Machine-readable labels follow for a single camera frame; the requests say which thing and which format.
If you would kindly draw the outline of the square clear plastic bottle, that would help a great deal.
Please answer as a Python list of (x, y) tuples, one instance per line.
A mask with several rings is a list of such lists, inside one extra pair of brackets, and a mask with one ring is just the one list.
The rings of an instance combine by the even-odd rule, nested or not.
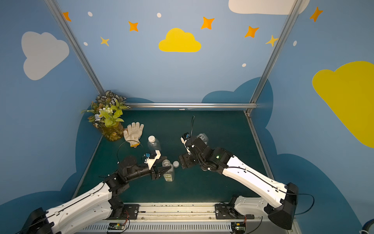
[(208, 137), (207, 137), (207, 135), (206, 134), (204, 134), (204, 133), (200, 133), (199, 135), (198, 135), (198, 138), (200, 138), (206, 145), (208, 145)]

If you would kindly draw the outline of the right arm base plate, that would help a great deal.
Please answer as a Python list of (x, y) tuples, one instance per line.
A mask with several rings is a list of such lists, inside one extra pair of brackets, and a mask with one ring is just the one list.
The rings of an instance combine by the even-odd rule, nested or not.
[(253, 214), (242, 215), (226, 203), (217, 203), (214, 208), (216, 219), (255, 219)]

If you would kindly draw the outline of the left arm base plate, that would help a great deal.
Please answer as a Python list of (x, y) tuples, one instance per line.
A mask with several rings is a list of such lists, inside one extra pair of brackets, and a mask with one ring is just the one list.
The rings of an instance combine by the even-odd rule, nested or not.
[(136, 220), (139, 214), (139, 207), (139, 204), (122, 204), (114, 208), (112, 214), (107, 219)]

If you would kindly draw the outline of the tall clear labelled bottle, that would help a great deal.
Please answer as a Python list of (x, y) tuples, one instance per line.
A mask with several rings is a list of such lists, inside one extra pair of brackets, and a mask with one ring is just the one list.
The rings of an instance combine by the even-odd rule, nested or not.
[(173, 181), (174, 181), (174, 177), (175, 177), (175, 171), (174, 171), (174, 166), (173, 166), (173, 164), (172, 164), (169, 160), (164, 160), (164, 161), (162, 162), (162, 166), (163, 166), (163, 167), (167, 167), (167, 166), (170, 167), (169, 170), (166, 171), (166, 172), (163, 174), (163, 176), (164, 176), (164, 178), (165, 178), (165, 181), (167, 181), (167, 182), (173, 182)]

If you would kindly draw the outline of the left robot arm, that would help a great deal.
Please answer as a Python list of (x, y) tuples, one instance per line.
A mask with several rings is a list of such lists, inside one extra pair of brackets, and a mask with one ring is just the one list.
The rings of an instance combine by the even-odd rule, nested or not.
[(157, 180), (170, 169), (157, 167), (166, 157), (156, 156), (137, 164), (134, 156), (124, 158), (118, 169), (86, 193), (54, 208), (38, 208), (31, 212), (21, 234), (74, 234), (81, 229), (109, 217), (121, 217), (124, 203), (119, 195), (129, 188), (132, 180), (151, 176)]

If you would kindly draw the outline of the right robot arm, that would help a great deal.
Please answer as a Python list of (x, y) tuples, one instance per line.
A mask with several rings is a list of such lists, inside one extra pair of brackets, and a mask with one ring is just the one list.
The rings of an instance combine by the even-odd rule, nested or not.
[(260, 214), (266, 214), (278, 227), (291, 230), (299, 197), (297, 185), (277, 182), (247, 166), (230, 151), (221, 147), (212, 149), (198, 136), (185, 133), (181, 142), (187, 150), (179, 156), (183, 169), (199, 165), (203, 171), (216, 172), (241, 183), (264, 199), (257, 207)]

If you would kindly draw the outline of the round clear plastic bottle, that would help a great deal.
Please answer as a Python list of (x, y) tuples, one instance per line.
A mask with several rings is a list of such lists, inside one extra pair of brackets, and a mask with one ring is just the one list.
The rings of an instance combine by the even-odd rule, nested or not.
[(156, 141), (154, 143), (150, 143), (148, 141), (148, 148), (152, 154), (156, 155), (157, 151), (161, 151), (161, 145), (159, 140), (156, 138)]

